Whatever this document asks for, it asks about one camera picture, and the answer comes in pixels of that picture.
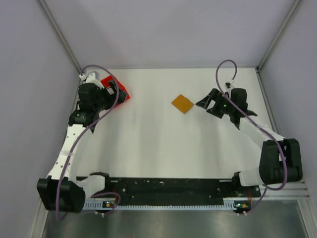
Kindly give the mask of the aluminium frame rail front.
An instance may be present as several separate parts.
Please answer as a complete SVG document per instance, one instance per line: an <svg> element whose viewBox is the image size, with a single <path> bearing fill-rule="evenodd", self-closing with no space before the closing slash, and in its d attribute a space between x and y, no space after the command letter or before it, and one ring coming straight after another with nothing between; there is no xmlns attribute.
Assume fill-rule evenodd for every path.
<svg viewBox="0 0 317 238"><path fill-rule="evenodd" d="M309 198L307 186L303 180L287 183L282 190L267 190L264 199L267 200L298 200Z"/></svg>

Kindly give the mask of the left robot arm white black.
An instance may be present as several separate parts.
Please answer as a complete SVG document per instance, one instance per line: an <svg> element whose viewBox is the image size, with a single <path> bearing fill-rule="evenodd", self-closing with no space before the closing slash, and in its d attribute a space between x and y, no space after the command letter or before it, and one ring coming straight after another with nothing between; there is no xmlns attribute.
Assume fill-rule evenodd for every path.
<svg viewBox="0 0 317 238"><path fill-rule="evenodd" d="M47 177L37 182L37 191L48 211L79 213L86 199L96 193L105 197L112 192L107 173L92 172L85 179L78 180L77 171L96 124L101 120L100 112L110 112L128 95L120 82L109 76L80 85L78 96L59 156Z"/></svg>

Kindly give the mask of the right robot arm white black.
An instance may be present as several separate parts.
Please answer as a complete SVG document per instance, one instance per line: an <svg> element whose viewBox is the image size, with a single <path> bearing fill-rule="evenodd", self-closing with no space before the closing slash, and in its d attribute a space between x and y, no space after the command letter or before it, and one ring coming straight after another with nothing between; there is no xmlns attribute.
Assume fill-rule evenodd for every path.
<svg viewBox="0 0 317 238"><path fill-rule="evenodd" d="M213 88L196 106L217 118L228 115L237 129L249 136L261 150L257 167L234 173L231 190L235 195L243 196L250 186L297 182L303 178L298 140L285 138L263 124L258 115L248 109L245 89L234 88L222 94Z"/></svg>

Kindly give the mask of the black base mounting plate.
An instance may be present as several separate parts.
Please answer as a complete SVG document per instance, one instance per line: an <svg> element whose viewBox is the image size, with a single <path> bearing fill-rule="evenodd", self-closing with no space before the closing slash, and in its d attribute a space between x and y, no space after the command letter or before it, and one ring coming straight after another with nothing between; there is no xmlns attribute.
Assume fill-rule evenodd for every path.
<svg viewBox="0 0 317 238"><path fill-rule="evenodd" d="M116 192L120 205L222 205L224 198L258 198L259 187L234 187L230 179L115 178L97 192Z"/></svg>

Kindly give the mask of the red plastic card bin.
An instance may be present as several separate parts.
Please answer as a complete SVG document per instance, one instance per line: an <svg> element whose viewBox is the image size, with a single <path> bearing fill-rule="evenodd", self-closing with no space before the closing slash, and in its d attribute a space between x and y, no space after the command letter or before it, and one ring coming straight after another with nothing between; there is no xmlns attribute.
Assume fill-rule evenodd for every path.
<svg viewBox="0 0 317 238"><path fill-rule="evenodd" d="M108 77L102 79L101 83L105 87L105 89L108 91L108 94L110 97L109 106L107 107L107 109L108 109L112 106L112 104L116 98L116 84L114 83L113 78L111 76L108 76ZM119 106L120 104L122 104L130 99L130 96L129 96L127 90L118 80L117 80L117 84L119 86L119 96L118 96L117 104L115 107Z"/></svg>

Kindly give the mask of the yellow leather card holder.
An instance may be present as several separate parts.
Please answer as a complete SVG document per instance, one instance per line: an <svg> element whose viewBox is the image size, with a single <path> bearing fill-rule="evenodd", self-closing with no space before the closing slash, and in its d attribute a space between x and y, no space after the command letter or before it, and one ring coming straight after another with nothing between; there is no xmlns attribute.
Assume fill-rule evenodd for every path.
<svg viewBox="0 0 317 238"><path fill-rule="evenodd" d="M184 97L183 95L177 96L171 103L183 114L186 114L194 105L188 98Z"/></svg>

